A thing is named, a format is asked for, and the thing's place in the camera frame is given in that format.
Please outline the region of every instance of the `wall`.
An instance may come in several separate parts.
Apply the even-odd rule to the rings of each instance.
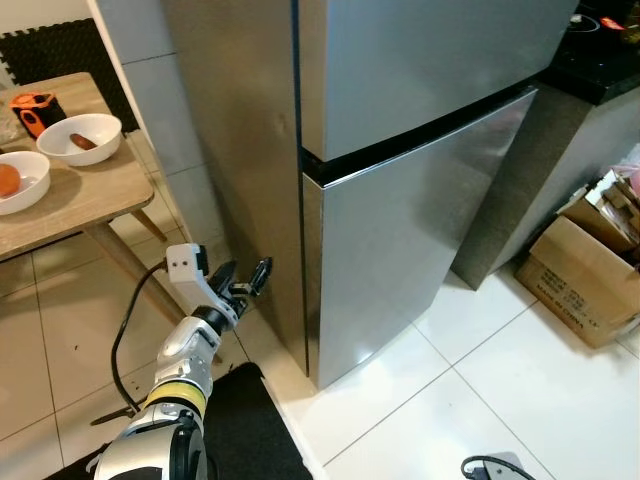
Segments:
[[[160,0],[89,0],[116,72],[150,140],[192,241],[223,235]]]
[[[86,0],[2,0],[0,33],[89,18]]]

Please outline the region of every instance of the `food item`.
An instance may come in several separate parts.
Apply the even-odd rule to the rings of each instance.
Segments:
[[[83,150],[91,150],[92,148],[97,147],[95,143],[93,143],[88,138],[83,137],[79,133],[72,133],[71,135],[69,135],[69,138],[74,145],[80,147]]]
[[[0,197],[13,195],[20,190],[20,172],[6,163],[0,163]]]

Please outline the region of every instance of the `yellow ring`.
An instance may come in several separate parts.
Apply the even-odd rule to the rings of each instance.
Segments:
[[[159,398],[166,397],[183,398],[191,402],[200,412],[200,418],[204,418],[204,411],[207,407],[207,400],[204,394],[190,383],[185,382],[163,383],[149,394],[144,407],[146,408],[151,402]]]

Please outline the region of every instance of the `black mat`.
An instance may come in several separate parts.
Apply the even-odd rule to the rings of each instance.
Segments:
[[[122,131],[138,128],[92,18],[0,34],[0,60],[18,85],[89,72]]]
[[[287,427],[262,383],[257,365],[246,363],[214,383],[205,415],[205,445],[218,463],[219,480],[311,480]],[[97,453],[48,480],[89,480]]]

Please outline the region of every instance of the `table top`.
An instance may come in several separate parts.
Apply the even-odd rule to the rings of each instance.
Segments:
[[[0,98],[8,103],[25,91],[54,92],[68,117],[111,113],[88,73],[12,88],[0,92]],[[0,147],[5,152],[37,151],[26,132]],[[96,165],[69,167],[50,160],[51,187],[45,196],[26,210],[0,216],[0,261],[139,210],[153,199],[153,187],[124,141],[111,158]]]

